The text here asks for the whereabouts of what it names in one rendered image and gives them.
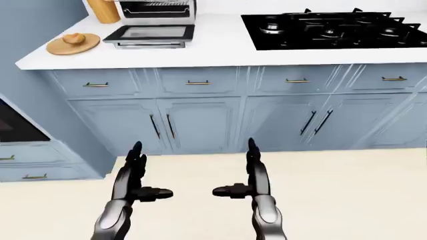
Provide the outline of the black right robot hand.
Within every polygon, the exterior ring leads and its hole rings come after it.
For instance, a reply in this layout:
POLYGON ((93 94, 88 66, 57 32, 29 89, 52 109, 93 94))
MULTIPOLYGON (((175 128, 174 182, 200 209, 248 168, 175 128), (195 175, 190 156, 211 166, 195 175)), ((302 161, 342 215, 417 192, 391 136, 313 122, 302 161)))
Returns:
POLYGON ((230 199, 244 199, 246 196, 271 195, 270 180, 266 166, 261 162, 261 152, 252 138, 248 140, 246 153, 246 172, 248 184, 234 183, 223 187, 216 187, 212 194, 216 197, 230 199))

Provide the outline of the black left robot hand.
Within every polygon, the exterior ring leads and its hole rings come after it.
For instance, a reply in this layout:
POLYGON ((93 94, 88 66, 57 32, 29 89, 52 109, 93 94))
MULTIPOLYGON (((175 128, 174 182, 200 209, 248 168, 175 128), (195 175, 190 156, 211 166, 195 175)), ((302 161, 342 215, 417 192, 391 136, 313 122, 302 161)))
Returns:
POLYGON ((173 191, 157 187, 143 187, 141 180, 145 175, 147 155, 141 153, 142 143, 137 141, 125 158, 125 164, 119 170, 111 199, 126 201, 133 205, 135 201, 153 202, 157 199, 173 197, 173 191))

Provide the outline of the black gas cooktop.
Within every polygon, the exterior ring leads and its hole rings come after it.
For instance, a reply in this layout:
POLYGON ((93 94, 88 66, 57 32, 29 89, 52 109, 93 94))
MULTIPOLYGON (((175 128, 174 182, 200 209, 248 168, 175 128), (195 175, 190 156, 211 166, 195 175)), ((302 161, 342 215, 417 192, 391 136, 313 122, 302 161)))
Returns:
POLYGON ((427 33, 389 12, 242 15, 258 51, 302 49, 427 48, 427 33))

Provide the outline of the small brown bread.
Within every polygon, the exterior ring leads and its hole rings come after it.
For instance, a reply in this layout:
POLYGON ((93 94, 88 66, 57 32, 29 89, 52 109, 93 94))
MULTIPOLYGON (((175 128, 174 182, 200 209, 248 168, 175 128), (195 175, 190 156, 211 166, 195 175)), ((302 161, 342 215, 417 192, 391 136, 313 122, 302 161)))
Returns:
POLYGON ((64 35, 62 37, 62 40, 65 43, 68 43, 70 45, 80 45, 84 43, 84 41, 86 40, 86 37, 82 33, 73 33, 73 34, 64 35))

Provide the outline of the blue cabinet door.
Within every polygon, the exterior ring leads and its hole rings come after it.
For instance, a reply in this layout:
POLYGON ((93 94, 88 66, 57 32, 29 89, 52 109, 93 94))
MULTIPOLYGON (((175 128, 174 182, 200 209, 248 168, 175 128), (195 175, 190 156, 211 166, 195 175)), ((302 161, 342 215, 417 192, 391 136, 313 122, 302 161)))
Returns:
POLYGON ((409 96, 408 93, 333 95, 328 110, 334 112, 313 135, 312 146, 350 149, 409 96))
POLYGON ((149 155, 159 155, 165 149, 149 117, 150 113, 154 119, 157 115, 152 99, 99 99, 71 103, 114 155, 127 155, 136 141, 141 141, 142 152, 149 155))
POLYGON ((260 151, 301 151, 304 149, 300 129, 311 115, 319 111, 327 95, 279 95, 248 97, 242 140, 252 138, 260 151))
POLYGON ((188 97, 160 99, 159 112, 167 130, 173 153, 230 153, 240 110, 239 97, 188 97), (171 135, 166 114, 175 132, 171 135))

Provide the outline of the silver toaster oven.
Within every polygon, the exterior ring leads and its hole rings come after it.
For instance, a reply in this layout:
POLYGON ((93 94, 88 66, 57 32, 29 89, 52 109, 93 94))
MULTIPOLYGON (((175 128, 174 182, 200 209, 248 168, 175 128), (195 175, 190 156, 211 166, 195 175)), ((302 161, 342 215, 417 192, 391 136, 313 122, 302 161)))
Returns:
POLYGON ((115 3, 121 22, 125 25, 192 25, 195 22, 197 3, 188 0, 190 9, 186 13, 124 13, 115 3))

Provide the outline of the wooden cylinder canister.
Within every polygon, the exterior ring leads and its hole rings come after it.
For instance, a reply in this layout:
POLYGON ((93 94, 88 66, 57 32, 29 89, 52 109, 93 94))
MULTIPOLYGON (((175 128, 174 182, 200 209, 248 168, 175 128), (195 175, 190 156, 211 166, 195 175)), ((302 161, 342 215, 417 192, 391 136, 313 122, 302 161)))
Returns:
POLYGON ((86 0, 98 21, 102 24, 117 23, 120 16, 114 0, 86 0))

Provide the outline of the blue cabinet drawer front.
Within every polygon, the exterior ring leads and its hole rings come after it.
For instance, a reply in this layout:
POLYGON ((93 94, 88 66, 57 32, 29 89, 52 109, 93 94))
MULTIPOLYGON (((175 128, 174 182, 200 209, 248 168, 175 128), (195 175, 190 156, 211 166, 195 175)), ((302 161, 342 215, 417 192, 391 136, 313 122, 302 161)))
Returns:
POLYGON ((0 168, 0 182, 16 181, 58 181, 70 179, 86 179, 88 175, 77 167, 3 167, 0 168), (44 175, 46 179, 22 179, 25 175, 44 175))
POLYGON ((50 145, 0 145, 0 157, 15 156, 0 165, 25 165, 38 163, 66 163, 68 158, 50 145))
POLYGON ((170 95, 231 93, 236 90, 240 73, 237 67, 159 68, 157 79, 170 95), (186 85, 188 81, 209 81, 210 85, 186 85))
POLYGON ((384 63, 362 65, 349 82, 353 91, 411 91, 427 76, 427 63, 384 63), (383 81, 402 76, 406 81, 383 81))
POLYGON ((254 95, 331 93, 349 65, 278 65, 252 67, 250 89, 254 95), (309 83, 286 83, 286 79, 307 79, 309 83))
POLYGON ((152 97, 153 81, 136 69, 67 69, 50 71, 54 82, 70 98, 152 97), (83 87, 90 83, 109 83, 109 87, 83 87))

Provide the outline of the black glass toaster oven door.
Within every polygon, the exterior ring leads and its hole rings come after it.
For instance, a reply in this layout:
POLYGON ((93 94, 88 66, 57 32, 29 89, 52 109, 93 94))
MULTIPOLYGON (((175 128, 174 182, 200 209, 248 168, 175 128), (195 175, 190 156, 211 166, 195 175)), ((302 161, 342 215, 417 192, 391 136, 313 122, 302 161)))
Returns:
POLYGON ((116 49, 179 49, 193 39, 195 25, 123 25, 105 39, 116 49))

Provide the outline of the black built-in oven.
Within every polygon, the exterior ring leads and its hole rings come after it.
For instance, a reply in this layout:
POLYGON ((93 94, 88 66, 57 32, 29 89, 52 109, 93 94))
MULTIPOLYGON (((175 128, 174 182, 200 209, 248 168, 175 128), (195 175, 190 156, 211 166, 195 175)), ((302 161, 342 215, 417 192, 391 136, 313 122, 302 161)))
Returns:
POLYGON ((0 143, 28 141, 50 141, 50 138, 0 99, 0 143))

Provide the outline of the round wooden board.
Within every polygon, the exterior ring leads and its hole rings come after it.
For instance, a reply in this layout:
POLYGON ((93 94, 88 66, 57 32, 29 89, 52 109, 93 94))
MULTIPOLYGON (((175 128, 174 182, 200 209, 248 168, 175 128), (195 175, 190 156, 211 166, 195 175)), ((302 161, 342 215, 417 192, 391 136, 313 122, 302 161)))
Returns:
POLYGON ((86 37, 84 43, 80 45, 70 45, 62 40, 62 37, 49 42, 46 51, 53 55, 74 55, 93 49, 99 45, 101 39, 92 33, 83 33, 86 37))

